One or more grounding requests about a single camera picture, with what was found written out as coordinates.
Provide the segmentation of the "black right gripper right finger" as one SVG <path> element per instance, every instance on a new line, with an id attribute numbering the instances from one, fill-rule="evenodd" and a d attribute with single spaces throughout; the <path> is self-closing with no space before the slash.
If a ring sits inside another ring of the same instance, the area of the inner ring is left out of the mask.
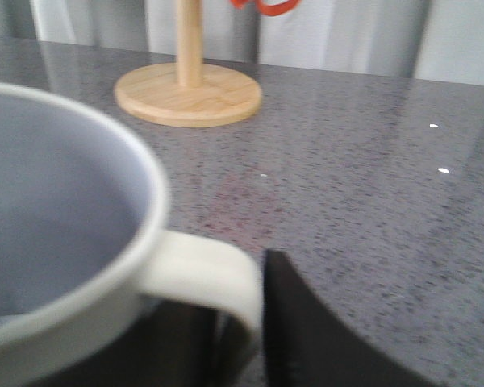
<path id="1" fill-rule="evenodd" d="M 345 326 L 287 254 L 265 252 L 263 344 L 270 386 L 429 386 Z"/>

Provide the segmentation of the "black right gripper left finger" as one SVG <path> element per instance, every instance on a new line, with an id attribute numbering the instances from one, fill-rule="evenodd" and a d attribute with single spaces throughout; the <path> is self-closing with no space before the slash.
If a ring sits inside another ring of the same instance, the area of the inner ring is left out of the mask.
<path id="1" fill-rule="evenodd" d="M 36 385 L 229 386 L 253 353 L 232 316 L 163 302 L 100 352 Z"/>

